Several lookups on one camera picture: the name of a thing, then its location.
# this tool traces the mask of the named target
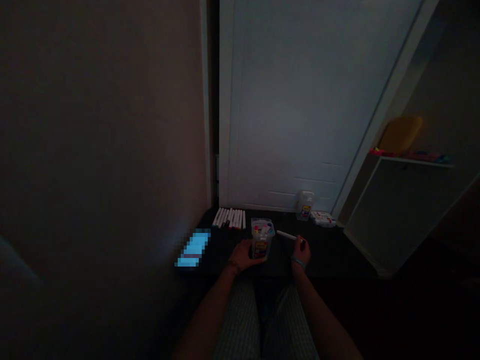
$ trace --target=striped pants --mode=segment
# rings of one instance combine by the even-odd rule
[[[260,340],[260,320],[251,281],[233,285],[214,359],[318,359],[295,285],[276,301]]]

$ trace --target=dark table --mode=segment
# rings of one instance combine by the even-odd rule
[[[246,230],[212,228],[218,208],[206,211],[198,229],[211,229],[210,241],[198,267],[181,272],[189,275],[219,275],[234,247],[252,237],[251,218],[272,220],[275,232],[281,230],[303,236],[310,246],[311,260],[306,268],[310,278],[376,279],[377,272],[362,253],[338,227],[325,228],[309,221],[299,221],[291,212],[245,210]],[[284,277],[291,273],[290,256],[294,242],[275,234],[271,242],[268,261],[250,267],[245,276]]]

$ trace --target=bracelet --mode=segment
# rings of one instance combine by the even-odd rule
[[[240,274],[240,272],[242,271],[242,269],[240,269],[240,265],[238,265],[235,261],[233,260],[228,260],[228,262],[226,263],[227,265],[233,265],[234,267],[236,267],[236,272],[235,272],[235,276],[237,276],[238,274]]]
[[[297,259],[297,258],[296,258],[295,256],[293,256],[293,255],[291,256],[290,259],[292,259],[292,260],[293,260],[294,262],[296,262],[296,263],[299,263],[299,264],[301,265],[301,267],[303,268],[303,270],[306,269],[307,266],[304,264],[303,261]]]

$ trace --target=door panel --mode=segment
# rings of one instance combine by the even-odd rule
[[[235,2],[230,204],[331,211],[420,2]]]

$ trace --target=hand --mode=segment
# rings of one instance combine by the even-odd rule
[[[240,268],[240,271],[248,269],[252,265],[261,264],[265,261],[265,258],[251,259],[249,256],[250,245],[252,245],[252,239],[242,240],[238,243],[228,260],[234,262]]]
[[[295,240],[295,248],[293,249],[293,254],[295,258],[300,260],[302,263],[307,266],[310,262],[310,246],[307,240],[298,235]],[[292,260],[292,265],[297,264],[300,268],[302,267],[298,262]]]

